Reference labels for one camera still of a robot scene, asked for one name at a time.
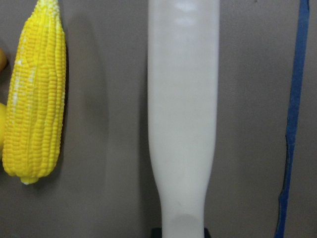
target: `black object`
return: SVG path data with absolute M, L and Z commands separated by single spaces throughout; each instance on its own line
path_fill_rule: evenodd
M 204 228 L 205 238 L 211 238 L 207 228 Z M 162 238 L 162 228 L 153 228 L 151 230 L 151 238 Z

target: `plastic toy corn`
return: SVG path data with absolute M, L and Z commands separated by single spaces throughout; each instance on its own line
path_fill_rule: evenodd
M 6 109 L 3 167 L 24 184 L 47 176 L 59 155 L 66 49 L 57 0 L 38 0 L 18 45 Z

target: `blue tape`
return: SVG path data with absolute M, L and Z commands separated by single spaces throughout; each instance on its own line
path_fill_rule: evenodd
M 288 195 L 292 173 L 293 155 L 295 149 L 299 105 L 301 100 L 301 90 L 303 72 L 305 64 L 305 52 L 309 25 L 309 0 L 301 0 L 299 8 L 299 18 L 297 26 L 297 37 L 295 46 L 295 57 L 293 64 L 293 76 L 290 93 L 290 101 L 287 116 L 286 128 L 286 164 L 284 174 L 284 184 L 279 196 L 279 217 L 274 238 L 284 238 Z

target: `gray surface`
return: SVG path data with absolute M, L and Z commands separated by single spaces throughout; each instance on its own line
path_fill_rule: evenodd
M 0 1 L 5 102 L 35 0 Z M 222 0 L 217 143 L 206 198 L 213 238 L 273 237 L 297 0 Z M 147 1 L 61 0 L 69 58 L 57 168 L 24 186 L 0 170 L 1 238 L 147 238 L 160 225 L 147 145 Z M 286 238 L 317 237 L 317 2 L 303 84 Z

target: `yellow object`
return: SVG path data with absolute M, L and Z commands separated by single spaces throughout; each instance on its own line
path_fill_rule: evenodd
M 0 103 L 0 160 L 1 160 L 2 149 L 3 149 L 5 111 L 6 111 L 6 106 Z
M 6 56 L 3 50 L 0 48 L 0 72 L 5 68 L 5 66 L 6 66 Z
M 24 184 L 56 166 L 63 121 L 65 35 L 57 0 L 38 0 L 22 30 L 6 110 L 3 167 Z

